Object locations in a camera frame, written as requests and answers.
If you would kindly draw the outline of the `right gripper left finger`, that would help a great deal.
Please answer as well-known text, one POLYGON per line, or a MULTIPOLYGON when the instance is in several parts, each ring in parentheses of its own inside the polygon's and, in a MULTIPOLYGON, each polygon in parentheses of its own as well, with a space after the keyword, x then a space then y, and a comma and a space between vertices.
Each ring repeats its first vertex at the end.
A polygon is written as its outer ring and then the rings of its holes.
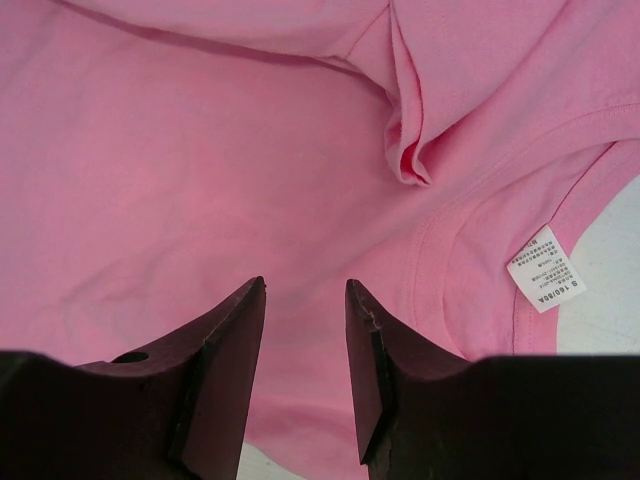
POLYGON ((262 278, 109 362, 1 354, 5 479, 233 479, 266 307, 262 278))

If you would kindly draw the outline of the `pink t shirt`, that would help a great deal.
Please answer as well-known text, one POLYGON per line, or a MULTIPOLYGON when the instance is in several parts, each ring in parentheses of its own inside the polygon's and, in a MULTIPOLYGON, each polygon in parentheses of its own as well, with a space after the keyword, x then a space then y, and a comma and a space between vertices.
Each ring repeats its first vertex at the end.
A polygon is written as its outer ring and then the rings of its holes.
POLYGON ((1 345, 107 359, 263 276, 247 440, 361 479, 346 281, 552 352, 509 262, 638 172, 635 1, 5 1, 1 345))

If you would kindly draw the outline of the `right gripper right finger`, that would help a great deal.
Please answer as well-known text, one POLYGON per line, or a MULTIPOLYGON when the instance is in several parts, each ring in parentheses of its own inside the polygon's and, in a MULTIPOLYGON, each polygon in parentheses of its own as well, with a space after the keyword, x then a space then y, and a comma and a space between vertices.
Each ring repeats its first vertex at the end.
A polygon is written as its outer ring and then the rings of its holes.
POLYGON ((635 355, 467 361, 345 289, 357 447, 372 479, 635 479, 635 355))

